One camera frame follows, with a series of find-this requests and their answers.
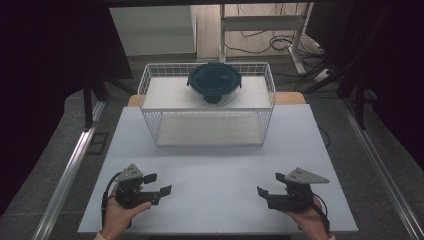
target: cable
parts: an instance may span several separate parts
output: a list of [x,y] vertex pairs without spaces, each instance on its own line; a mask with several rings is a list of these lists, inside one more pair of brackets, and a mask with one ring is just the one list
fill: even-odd
[[322,221],[324,222],[324,227],[325,227],[325,231],[327,232],[327,234],[328,233],[330,233],[330,220],[328,220],[328,217],[327,217],[327,214],[328,214],[328,211],[327,211],[327,207],[325,207],[325,211],[326,211],[326,213],[324,214],[323,212],[322,212],[322,210],[317,206],[317,205],[315,205],[315,203],[312,201],[312,202],[310,202],[309,203],[309,205],[311,206],[311,208],[316,212],[316,213],[318,213],[318,215],[321,217],[321,219],[322,219]]
[[225,43],[224,43],[224,46],[225,46],[226,48],[228,48],[228,49],[231,49],[231,50],[237,50],[237,51],[246,52],[246,53],[253,53],[253,54],[260,54],[260,53],[266,52],[268,49],[270,49],[270,48],[271,48],[271,45],[270,45],[270,46],[269,46],[269,47],[267,47],[265,50],[262,50],[262,51],[259,51],[259,52],[252,52],[252,51],[248,51],[248,50],[244,50],[244,49],[240,49],[240,48],[233,48],[233,47],[229,47],[229,46],[227,46],[227,44],[225,44]]
[[296,3],[296,9],[294,11],[294,15],[297,15],[297,7],[299,6],[299,3]]
[[327,208],[327,204],[325,204],[324,200],[323,200],[320,196],[318,196],[318,195],[317,195],[317,194],[315,194],[315,193],[313,193],[313,194],[314,194],[314,196],[315,196],[315,197],[317,197],[317,198],[321,201],[322,205],[324,205],[324,208],[325,208],[325,216],[326,216],[326,217],[328,217],[328,208]]
[[281,4],[280,15],[286,15],[286,3]]
[[308,58],[321,58],[321,59],[324,59],[324,57],[302,56],[302,63],[303,63],[303,65],[306,65],[306,66],[311,67],[311,68],[315,67],[316,65],[312,65],[312,64],[310,64],[310,63],[307,63],[307,62],[305,61],[305,59],[308,59]]
[[299,41],[299,43],[300,43],[300,45],[302,45],[302,48],[303,49],[298,49],[298,51],[300,51],[300,52],[305,52],[305,53],[300,53],[300,52],[298,52],[300,55],[303,55],[303,56],[314,56],[314,57],[325,57],[325,54],[316,54],[316,53],[311,53],[311,52],[309,52],[308,50],[306,50],[306,47],[305,47],[305,45],[303,45],[303,42],[302,41]]
[[328,142],[325,144],[325,148],[328,148],[329,146],[330,146],[330,144],[331,144],[331,141],[330,141],[330,134],[328,134],[328,132],[327,131],[325,131],[322,127],[320,127],[320,126],[318,126],[318,129],[321,131],[321,132],[323,132],[324,134],[325,134],[325,136],[327,137],[327,140],[328,140]]
[[[277,14],[277,3],[274,5],[274,8],[273,9],[271,9],[271,11],[268,13],[268,15],[271,15],[271,13],[272,12],[274,12],[274,10],[275,10],[275,14]],[[240,7],[240,4],[237,4],[237,16],[240,16],[240,10],[243,12],[243,14],[244,15],[246,15],[246,13],[244,12],[244,10]],[[264,30],[264,31],[260,31],[260,32],[256,32],[256,33],[252,33],[252,34],[249,34],[249,35],[244,35],[243,34],[243,31],[240,31],[240,34],[243,36],[243,37],[252,37],[252,36],[256,36],[256,35],[259,35],[259,34],[262,34],[262,33],[264,33],[264,32],[267,32],[268,30]]]
[[[278,47],[275,47],[274,46],[274,44],[275,43],[277,43],[277,42],[285,42],[286,43],[286,45],[284,46],[284,47],[282,47],[282,48],[278,48]],[[286,50],[286,49],[288,49],[289,47],[290,47],[290,45],[291,44],[293,44],[293,42],[292,41],[290,41],[290,40],[288,40],[288,39],[286,39],[286,38],[284,38],[284,36],[281,36],[281,35],[277,35],[277,36],[273,36],[270,40],[269,40],[269,45],[274,49],[274,50],[277,50],[277,51],[284,51],[284,50]]]
[[102,226],[104,226],[104,222],[105,222],[105,216],[106,216],[106,207],[107,207],[107,200],[108,195],[109,195],[109,188],[113,183],[113,180],[115,180],[116,177],[118,177],[118,175],[121,174],[121,172],[115,174],[109,181],[109,183],[107,184],[106,190],[103,193],[103,198],[102,198],[102,207],[101,207],[101,211],[102,211]]
[[309,72],[308,72],[308,74],[307,75],[305,75],[300,81],[299,81],[299,83],[298,84],[296,84],[296,86],[294,87],[294,89],[293,89],[293,91],[295,91],[295,92],[300,92],[300,87],[304,84],[304,83],[306,83],[306,82],[308,82],[308,81],[310,81],[310,80],[312,80],[312,79],[314,79],[319,73],[320,73],[320,70],[322,70],[322,69],[324,69],[326,66],[328,66],[330,64],[330,61],[328,61],[327,59],[324,59],[324,60],[322,60],[318,65],[316,65],[314,68],[312,68]]

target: gray floor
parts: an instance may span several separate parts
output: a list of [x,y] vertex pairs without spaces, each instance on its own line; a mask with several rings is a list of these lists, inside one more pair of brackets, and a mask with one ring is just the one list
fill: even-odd
[[[267,61],[271,64],[278,91],[292,91],[298,83],[299,77],[277,74],[295,75],[290,57],[255,60]],[[123,80],[123,82],[136,89],[146,63],[198,60],[190,56],[165,56],[130,58],[129,61],[134,79]],[[108,83],[106,85],[111,96],[106,102],[99,121],[97,135],[83,159],[50,239],[93,239],[94,237],[94,234],[78,234],[76,230],[107,154],[122,108],[130,97],[121,89]],[[329,156],[359,228],[359,232],[355,233],[336,233],[337,239],[410,239],[398,212],[375,174],[364,148],[342,109],[341,101],[336,97],[337,86],[338,83],[335,82],[316,93],[305,95],[307,103],[312,107],[317,125],[328,133],[329,138],[323,133],[323,141],[329,144],[327,149]],[[67,99],[65,114],[49,145],[6,213],[0,218],[0,239],[30,239],[33,236],[84,128],[83,114],[82,93],[77,92]],[[365,106],[364,117],[366,132],[385,166],[413,208],[417,219],[424,219],[424,192],[420,191],[424,189],[423,171],[379,121],[371,104]],[[103,139],[105,144],[94,144]],[[328,207],[329,211],[337,211],[331,206]],[[122,239],[147,238],[125,235]],[[304,239],[304,236],[299,234],[292,239]]]

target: white table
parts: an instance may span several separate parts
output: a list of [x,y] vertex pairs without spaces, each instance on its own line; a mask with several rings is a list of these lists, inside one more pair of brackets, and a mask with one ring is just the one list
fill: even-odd
[[303,168],[330,180],[313,184],[329,208],[332,232],[357,231],[312,111],[307,104],[275,106],[263,147],[158,148],[139,108],[126,107],[78,232],[101,229],[100,203],[110,178],[135,163],[172,185],[171,195],[135,217],[127,232],[143,235],[292,234],[293,220],[267,207],[256,187],[285,194],[275,173]]

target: hand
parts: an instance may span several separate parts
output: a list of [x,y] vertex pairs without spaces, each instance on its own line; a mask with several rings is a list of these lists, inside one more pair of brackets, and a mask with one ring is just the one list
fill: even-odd
[[[320,201],[314,197],[314,204],[322,209]],[[329,236],[325,231],[324,222],[315,210],[308,208],[302,212],[287,212],[283,213],[289,215],[299,225],[299,228],[305,233],[310,240],[328,240]]]
[[115,200],[117,188],[118,184],[115,185],[108,199],[104,227],[100,231],[100,234],[108,240],[118,239],[127,229],[133,217],[152,206],[151,202],[146,202],[133,209],[125,209]]

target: wire basket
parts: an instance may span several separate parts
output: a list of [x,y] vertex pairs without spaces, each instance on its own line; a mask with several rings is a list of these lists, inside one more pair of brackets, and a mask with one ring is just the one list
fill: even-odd
[[262,146],[275,103],[268,63],[226,63],[242,87],[223,106],[205,105],[187,84],[202,63],[148,64],[138,103],[157,146]]

